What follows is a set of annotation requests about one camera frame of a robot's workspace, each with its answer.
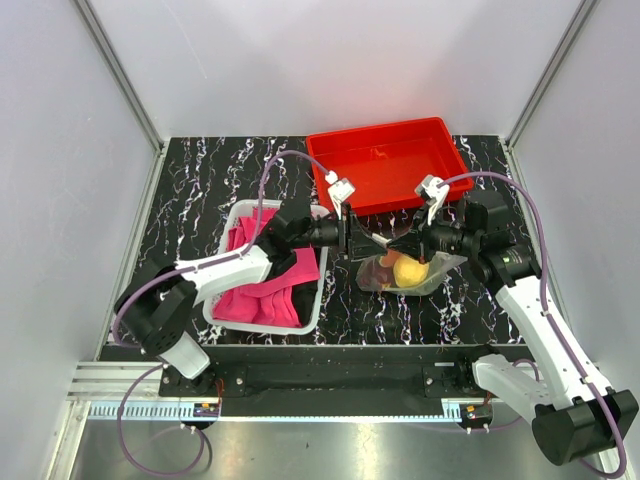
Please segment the clear zip top bag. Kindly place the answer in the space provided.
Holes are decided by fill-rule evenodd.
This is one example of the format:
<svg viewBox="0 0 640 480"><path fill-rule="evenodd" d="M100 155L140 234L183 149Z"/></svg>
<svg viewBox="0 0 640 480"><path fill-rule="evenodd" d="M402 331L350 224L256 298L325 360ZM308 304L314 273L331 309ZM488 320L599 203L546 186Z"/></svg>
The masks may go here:
<svg viewBox="0 0 640 480"><path fill-rule="evenodd" d="M405 296L427 296L433 293L446 279L450 270L462 265L466 259L457 255L447 253L437 253L429 264L429 272L426 280L420 285L413 288L391 288L377 293L393 293L395 295Z"/></svg>

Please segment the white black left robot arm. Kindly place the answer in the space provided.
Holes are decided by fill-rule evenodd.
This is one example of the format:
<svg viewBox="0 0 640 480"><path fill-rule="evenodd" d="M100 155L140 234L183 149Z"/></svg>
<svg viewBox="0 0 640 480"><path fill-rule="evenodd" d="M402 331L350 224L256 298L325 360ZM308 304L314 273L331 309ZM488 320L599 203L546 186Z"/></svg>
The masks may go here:
<svg viewBox="0 0 640 480"><path fill-rule="evenodd" d="M123 325L149 357L181 374L196 396L215 386L216 372L202 347L186 332L194 306L235 287L274 280L289 271L304 247L336 247L351 260L383 255L388 241L368 231L347 204L337 213L312 214L297 200L280 203L248 244L184 263L154 262L142 269L114 305L114 327Z"/></svg>

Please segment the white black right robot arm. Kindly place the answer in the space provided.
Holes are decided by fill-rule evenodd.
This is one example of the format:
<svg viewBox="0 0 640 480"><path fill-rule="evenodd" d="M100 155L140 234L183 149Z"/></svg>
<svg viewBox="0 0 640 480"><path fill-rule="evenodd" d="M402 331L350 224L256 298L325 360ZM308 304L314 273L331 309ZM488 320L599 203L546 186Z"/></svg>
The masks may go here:
<svg viewBox="0 0 640 480"><path fill-rule="evenodd" d="M421 262L438 253L465 258L516 324L542 376L536 382L496 348L483 346L454 371L457 390L470 397L484 390L501 399L530 425L554 465L614 448L638 414L638 402L630 391L615 390L577 343L541 283L537 260L527 246L512 242L502 196L467 193L455 225L436 219L435 211L435 203L426 203L389 248Z"/></svg>

